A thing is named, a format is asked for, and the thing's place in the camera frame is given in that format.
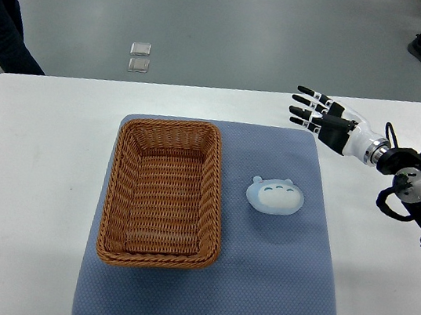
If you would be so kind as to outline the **white robotic hand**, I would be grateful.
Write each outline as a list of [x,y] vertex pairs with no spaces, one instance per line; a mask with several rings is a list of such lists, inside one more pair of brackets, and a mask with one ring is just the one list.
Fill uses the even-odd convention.
[[[291,105],[289,111],[296,117],[289,120],[310,132],[316,132],[319,140],[337,154],[356,157],[364,164],[375,165],[389,150],[390,141],[373,132],[368,121],[354,110],[308,87],[301,85],[298,90],[313,98],[293,94],[292,98],[309,110]],[[321,126],[311,122],[316,119],[321,119]]]

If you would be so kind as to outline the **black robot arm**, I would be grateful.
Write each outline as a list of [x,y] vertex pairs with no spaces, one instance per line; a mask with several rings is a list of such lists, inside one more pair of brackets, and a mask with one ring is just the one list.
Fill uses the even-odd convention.
[[300,86],[291,106],[291,122],[316,134],[332,151],[392,176],[376,198],[379,210],[399,222],[415,221],[421,229],[421,152],[398,145],[391,123],[380,135],[354,110],[320,92]]

